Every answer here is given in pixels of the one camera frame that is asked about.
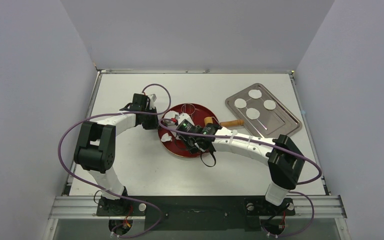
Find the wooden dough roller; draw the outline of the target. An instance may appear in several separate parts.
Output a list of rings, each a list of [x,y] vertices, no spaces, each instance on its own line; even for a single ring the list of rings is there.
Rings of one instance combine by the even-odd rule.
[[[204,118],[204,124],[219,124],[222,127],[226,128],[232,128],[232,127],[239,127],[244,125],[244,120],[242,119],[236,119],[236,120],[231,120],[231,121],[218,121],[215,117],[213,116],[208,116]]]

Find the round red lacquer tray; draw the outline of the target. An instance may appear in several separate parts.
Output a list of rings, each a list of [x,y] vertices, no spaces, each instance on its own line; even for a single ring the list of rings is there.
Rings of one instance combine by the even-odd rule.
[[[191,115],[192,120],[195,125],[199,125],[200,127],[204,126],[204,118],[206,117],[216,117],[216,115],[206,108],[205,106],[199,105],[197,103],[181,103],[175,106],[172,106],[168,111],[176,111],[179,114],[187,113]],[[172,136],[172,141],[169,142],[161,142],[164,148],[170,152],[171,154],[182,157],[182,158],[198,158],[200,156],[199,153],[191,154],[186,146],[180,139],[176,138],[176,133],[166,130],[164,128],[160,128],[157,130],[157,134],[159,139],[165,133],[169,133]]]

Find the white dough piece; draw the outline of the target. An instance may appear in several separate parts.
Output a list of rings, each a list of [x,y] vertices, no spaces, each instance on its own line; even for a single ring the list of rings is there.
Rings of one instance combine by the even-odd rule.
[[[162,143],[166,143],[166,142],[172,142],[173,141],[173,137],[168,133],[164,133],[161,137],[160,137],[160,141]]]

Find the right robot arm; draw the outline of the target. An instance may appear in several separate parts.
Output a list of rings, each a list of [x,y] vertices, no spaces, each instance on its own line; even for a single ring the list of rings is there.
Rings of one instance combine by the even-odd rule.
[[[263,163],[268,167],[271,183],[262,199],[263,209],[276,213],[287,203],[287,194],[296,188],[304,167],[301,151],[287,135],[264,138],[238,133],[216,123],[204,127],[183,120],[175,129],[191,153],[228,152]]]

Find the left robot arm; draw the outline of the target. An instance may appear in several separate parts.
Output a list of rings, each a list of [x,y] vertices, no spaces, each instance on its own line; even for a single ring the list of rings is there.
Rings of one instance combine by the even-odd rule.
[[[81,124],[74,161],[94,178],[97,185],[103,187],[99,201],[103,210],[126,215],[132,208],[132,201],[126,199],[128,191],[113,168],[116,137],[137,126],[156,130],[159,127],[156,99],[155,94],[135,93],[132,102],[117,115]]]

